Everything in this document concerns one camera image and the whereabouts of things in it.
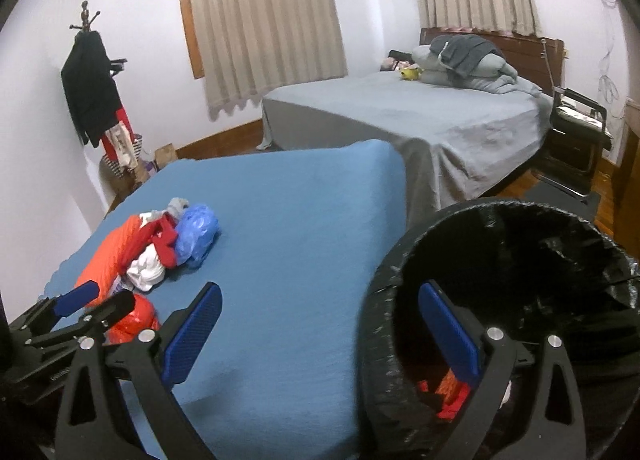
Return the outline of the blue plastic bag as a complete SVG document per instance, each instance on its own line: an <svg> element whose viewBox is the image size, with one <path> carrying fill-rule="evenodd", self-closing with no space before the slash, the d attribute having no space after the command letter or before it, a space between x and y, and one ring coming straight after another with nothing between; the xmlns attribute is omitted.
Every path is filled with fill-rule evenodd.
<svg viewBox="0 0 640 460"><path fill-rule="evenodd" d="M197 203L186 209L175 227L177 265L198 269L208 256L219 230L218 217L209 206Z"/></svg>

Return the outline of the left beige curtain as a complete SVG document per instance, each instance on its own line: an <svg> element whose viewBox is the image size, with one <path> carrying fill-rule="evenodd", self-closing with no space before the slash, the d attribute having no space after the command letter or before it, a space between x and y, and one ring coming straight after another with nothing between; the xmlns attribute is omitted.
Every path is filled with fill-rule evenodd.
<svg viewBox="0 0 640 460"><path fill-rule="evenodd" d="M212 115L278 87L344 77L335 0L191 0Z"/></svg>

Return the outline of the checkered bag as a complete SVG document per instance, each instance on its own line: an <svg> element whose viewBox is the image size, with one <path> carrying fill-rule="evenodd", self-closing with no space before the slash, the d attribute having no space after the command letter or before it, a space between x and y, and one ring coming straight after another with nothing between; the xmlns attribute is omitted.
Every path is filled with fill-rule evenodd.
<svg viewBox="0 0 640 460"><path fill-rule="evenodd" d="M134 154L137 159L140 159L140 155L142 152L142 144L143 144L143 136L139 133L134 135ZM122 179L124 177L124 171L122 171L122 167L119 165L117 159L112 160L108 158L107 154L104 154L101 157L102 165L105 165L108 171L110 171L114 176Z"/></svg>

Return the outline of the blue table cloth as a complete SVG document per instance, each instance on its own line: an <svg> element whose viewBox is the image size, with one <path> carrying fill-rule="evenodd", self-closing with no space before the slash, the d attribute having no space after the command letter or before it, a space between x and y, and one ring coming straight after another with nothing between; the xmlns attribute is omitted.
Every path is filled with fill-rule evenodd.
<svg viewBox="0 0 640 460"><path fill-rule="evenodd" d="M352 459L356 336L375 269L406 229L405 165L372 139L331 149L179 160L153 176L46 284L62 295L130 215L175 197L204 203L220 231L198 269L150 299L160 318L207 283L222 312L178 403L221 459Z"/></svg>

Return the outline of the pink white cloth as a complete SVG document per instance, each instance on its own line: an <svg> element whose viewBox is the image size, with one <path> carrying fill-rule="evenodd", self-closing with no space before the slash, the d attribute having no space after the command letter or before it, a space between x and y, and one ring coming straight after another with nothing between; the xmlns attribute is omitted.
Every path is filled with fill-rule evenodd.
<svg viewBox="0 0 640 460"><path fill-rule="evenodd" d="M124 242L117 258L117 274L126 283L142 292L149 292L165 278L165 266L160 261L152 236L163 211L139 214L139 224Z"/></svg>

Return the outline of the grey sock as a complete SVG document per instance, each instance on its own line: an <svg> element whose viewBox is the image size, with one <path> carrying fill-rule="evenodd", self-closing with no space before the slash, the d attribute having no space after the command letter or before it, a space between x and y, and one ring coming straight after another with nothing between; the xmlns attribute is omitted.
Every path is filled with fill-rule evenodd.
<svg viewBox="0 0 640 460"><path fill-rule="evenodd" d="M179 223L184 213L190 207L190 202L184 198L174 197L168 203L165 213L171 217L175 223Z"/></svg>

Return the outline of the brown paper bag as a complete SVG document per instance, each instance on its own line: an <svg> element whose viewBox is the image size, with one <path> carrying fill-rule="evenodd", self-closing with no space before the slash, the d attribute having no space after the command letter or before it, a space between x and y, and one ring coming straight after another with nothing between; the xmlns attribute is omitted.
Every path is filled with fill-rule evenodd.
<svg viewBox="0 0 640 460"><path fill-rule="evenodd" d="M158 171L179 159L175 146L168 143L154 151L154 162Z"/></svg>

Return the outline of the red cloth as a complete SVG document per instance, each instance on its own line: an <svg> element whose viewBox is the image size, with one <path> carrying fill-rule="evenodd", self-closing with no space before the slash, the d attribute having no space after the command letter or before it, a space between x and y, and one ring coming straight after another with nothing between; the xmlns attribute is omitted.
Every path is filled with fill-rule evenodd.
<svg viewBox="0 0 640 460"><path fill-rule="evenodd" d="M177 266L175 243L178 237L175 226L174 218L168 213L164 213L159 219L138 228L126 244L124 253L120 256L118 271L121 274L126 272L132 261L137 260L149 245L154 247L163 267L174 269Z"/></svg>

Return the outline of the dark grey floor mat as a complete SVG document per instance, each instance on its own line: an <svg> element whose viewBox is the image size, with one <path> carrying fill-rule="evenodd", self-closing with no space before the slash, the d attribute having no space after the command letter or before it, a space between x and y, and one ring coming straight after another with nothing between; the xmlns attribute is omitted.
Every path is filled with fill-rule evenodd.
<svg viewBox="0 0 640 460"><path fill-rule="evenodd" d="M576 191L562 187L559 184L539 181L526 191L524 199L530 202L545 203L594 222L597 217L601 196L596 191L590 191L587 195L579 195Z"/></svg>

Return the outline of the wooden wardrobe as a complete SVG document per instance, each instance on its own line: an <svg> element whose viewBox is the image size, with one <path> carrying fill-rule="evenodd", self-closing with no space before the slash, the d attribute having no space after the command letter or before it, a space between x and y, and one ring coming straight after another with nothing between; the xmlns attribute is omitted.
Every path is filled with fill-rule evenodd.
<svg viewBox="0 0 640 460"><path fill-rule="evenodd" d="M614 240L639 260L639 103L628 100L624 109L622 160L615 170Z"/></svg>

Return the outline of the pink doll toy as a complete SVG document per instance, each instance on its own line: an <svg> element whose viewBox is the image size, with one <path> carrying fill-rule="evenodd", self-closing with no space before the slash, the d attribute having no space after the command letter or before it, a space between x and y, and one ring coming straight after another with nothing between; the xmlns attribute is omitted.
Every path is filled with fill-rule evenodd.
<svg viewBox="0 0 640 460"><path fill-rule="evenodd" d="M381 63L380 70L381 72L396 72L396 70L402 70L410 67L413 64L413 61L409 60L398 60L394 57L386 57Z"/></svg>

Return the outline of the beige tote bag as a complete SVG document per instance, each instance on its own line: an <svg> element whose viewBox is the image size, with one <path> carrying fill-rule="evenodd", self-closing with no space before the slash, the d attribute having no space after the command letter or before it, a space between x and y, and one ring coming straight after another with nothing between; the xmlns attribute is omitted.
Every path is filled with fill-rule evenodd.
<svg viewBox="0 0 640 460"><path fill-rule="evenodd" d="M118 160L124 174L134 171L138 165L134 154L134 139L122 121L104 133L102 143L105 154L112 160Z"/></svg>

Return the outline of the orange knitted cloth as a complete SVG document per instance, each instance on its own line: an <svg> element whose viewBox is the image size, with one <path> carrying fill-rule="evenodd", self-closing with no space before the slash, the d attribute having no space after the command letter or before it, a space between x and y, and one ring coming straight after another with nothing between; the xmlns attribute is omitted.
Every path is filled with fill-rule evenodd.
<svg viewBox="0 0 640 460"><path fill-rule="evenodd" d="M94 281L99 287L98 296L88 303L95 306L108 295L118 276L119 261L141 227L139 214L130 215L119 227L113 229L96 249L87 266L76 280L75 288Z"/></svg>

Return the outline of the red garment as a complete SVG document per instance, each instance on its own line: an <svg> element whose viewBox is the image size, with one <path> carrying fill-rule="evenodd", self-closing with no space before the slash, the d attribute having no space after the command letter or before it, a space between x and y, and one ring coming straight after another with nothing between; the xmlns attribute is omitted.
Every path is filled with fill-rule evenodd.
<svg viewBox="0 0 640 460"><path fill-rule="evenodd" d="M106 130L101 137L105 155L117 162L120 168L132 170L138 159L134 150L134 130L124 107L116 110L116 120L114 127Z"/></svg>

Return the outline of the red plastic bag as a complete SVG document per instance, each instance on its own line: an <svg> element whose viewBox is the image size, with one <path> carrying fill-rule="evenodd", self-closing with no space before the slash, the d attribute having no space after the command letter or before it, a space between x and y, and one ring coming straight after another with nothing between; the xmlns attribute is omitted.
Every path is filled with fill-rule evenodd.
<svg viewBox="0 0 640 460"><path fill-rule="evenodd" d="M110 330L108 342L122 344L132 341L141 331L160 329L160 321L154 305L143 295L134 294L134 309Z"/></svg>

